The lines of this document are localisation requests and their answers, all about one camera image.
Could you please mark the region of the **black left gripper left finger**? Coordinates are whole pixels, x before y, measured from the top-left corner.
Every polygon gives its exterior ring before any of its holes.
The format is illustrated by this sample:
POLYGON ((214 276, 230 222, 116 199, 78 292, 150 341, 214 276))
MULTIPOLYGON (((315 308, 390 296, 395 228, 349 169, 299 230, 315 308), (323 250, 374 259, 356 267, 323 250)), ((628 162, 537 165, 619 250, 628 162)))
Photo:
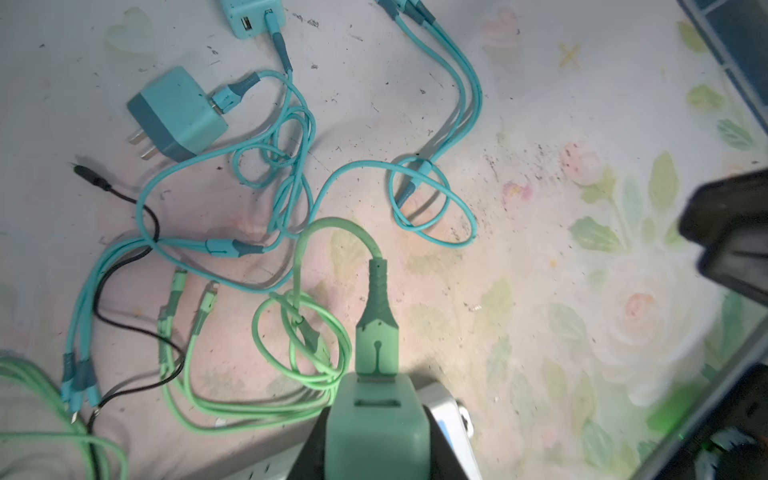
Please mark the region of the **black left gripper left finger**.
POLYGON ((324 408, 301 448, 287 480, 324 480, 326 431, 330 408, 324 408))

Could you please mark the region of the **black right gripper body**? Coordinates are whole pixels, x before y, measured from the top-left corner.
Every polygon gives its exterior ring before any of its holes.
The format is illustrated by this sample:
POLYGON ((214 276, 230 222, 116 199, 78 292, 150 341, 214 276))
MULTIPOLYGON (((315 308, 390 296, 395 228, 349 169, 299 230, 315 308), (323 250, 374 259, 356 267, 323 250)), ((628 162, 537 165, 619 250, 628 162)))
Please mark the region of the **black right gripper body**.
POLYGON ((707 279, 767 304, 767 171, 700 186, 681 215, 680 235, 703 248, 707 279))

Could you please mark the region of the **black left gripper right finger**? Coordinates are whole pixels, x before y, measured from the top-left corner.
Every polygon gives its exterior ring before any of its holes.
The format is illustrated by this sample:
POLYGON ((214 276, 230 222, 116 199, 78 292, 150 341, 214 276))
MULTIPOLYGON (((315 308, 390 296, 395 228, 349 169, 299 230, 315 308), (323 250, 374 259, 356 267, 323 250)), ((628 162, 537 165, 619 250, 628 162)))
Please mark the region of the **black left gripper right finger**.
POLYGON ((468 480, 459 459, 431 411, 423 407, 430 426, 430 480, 468 480))

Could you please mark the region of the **white multicolour power strip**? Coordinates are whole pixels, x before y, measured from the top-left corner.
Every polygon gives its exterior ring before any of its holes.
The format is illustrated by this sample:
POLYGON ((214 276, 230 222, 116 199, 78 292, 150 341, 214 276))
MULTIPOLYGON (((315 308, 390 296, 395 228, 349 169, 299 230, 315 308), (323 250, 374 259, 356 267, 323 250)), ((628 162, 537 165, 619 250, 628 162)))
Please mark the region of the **white multicolour power strip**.
POLYGON ((441 383, 351 374, 307 440, 233 479, 479 479, 466 408, 441 383))

